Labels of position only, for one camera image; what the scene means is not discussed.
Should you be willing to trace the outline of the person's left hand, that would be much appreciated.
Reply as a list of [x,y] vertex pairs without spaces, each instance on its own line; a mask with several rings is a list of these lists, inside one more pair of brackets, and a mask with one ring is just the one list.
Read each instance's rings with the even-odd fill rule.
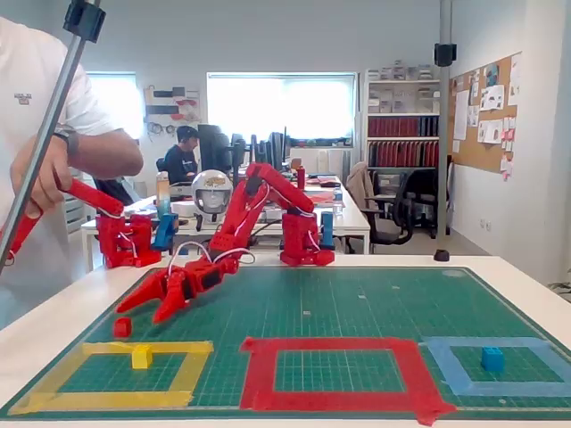
[[[17,152],[10,167],[12,189],[21,189],[26,169],[33,154],[35,138],[30,138]],[[61,190],[67,190],[72,182],[68,167],[67,144],[58,136],[51,138],[45,157],[39,167],[25,214],[37,218],[63,201]]]

